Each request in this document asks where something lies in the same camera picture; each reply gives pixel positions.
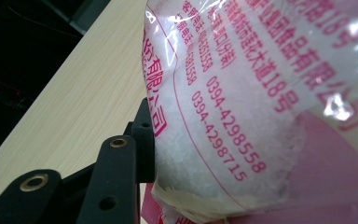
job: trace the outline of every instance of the white granular substance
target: white granular substance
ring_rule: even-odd
[[[175,15],[174,8],[181,9],[183,2],[165,4],[159,14]],[[167,127],[156,137],[158,178],[153,188],[156,199],[164,209],[169,206],[198,223],[263,212],[284,202],[290,188],[288,176],[305,140],[302,127],[296,123],[296,115],[290,110],[284,113],[274,110],[278,106],[277,98],[269,97],[255,77],[252,65],[246,63],[241,43],[226,19],[223,26],[232,40],[232,47],[237,49],[237,59],[230,66],[221,68],[219,52],[213,46],[213,31],[209,29],[206,38],[213,66],[207,72],[202,71],[198,36],[191,22],[187,22],[195,36],[192,51],[197,71],[197,80],[189,85],[186,78],[188,49],[181,39],[181,32],[170,19],[158,23],[151,14],[146,13],[151,24],[146,25],[145,39],[152,43],[164,72],[163,82],[158,87],[158,104],[153,108],[161,105],[167,122]],[[204,21],[208,21],[207,16],[207,13],[201,15]],[[215,106],[210,91],[212,85],[207,85],[213,77],[225,98],[220,105],[223,108]],[[196,112],[200,109],[194,100],[200,99],[196,94],[198,91],[205,104],[204,112],[208,113],[205,122]],[[153,99],[157,99],[156,93],[150,91],[148,94],[149,97],[154,94]],[[235,125],[241,127],[241,133],[246,135],[246,141],[240,146],[233,143],[233,137],[223,125],[222,111],[227,110],[235,117]],[[213,131],[207,133],[207,125],[213,125]],[[208,137],[214,131],[218,132],[218,138],[223,140],[235,162],[224,162],[226,159],[218,156],[213,147],[214,140],[211,142]],[[250,143],[252,148],[241,154],[239,147],[245,143]],[[259,162],[266,167],[255,172],[254,165]],[[241,168],[233,174],[229,168],[236,164]],[[246,177],[238,180],[235,175],[241,171]]]

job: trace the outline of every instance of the light wood surface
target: light wood surface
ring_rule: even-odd
[[[0,194],[16,177],[66,177],[96,161],[145,97],[145,0],[112,0],[0,147]]]

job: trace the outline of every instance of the plastic bag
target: plastic bag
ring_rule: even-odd
[[[163,211],[358,206],[358,1],[149,0],[143,69]]]

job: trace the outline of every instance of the food package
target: food package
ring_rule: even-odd
[[[358,1],[149,0],[142,54],[164,223],[358,217]]]

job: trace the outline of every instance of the dark background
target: dark background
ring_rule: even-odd
[[[68,20],[87,1],[0,0],[0,146],[82,38]]]

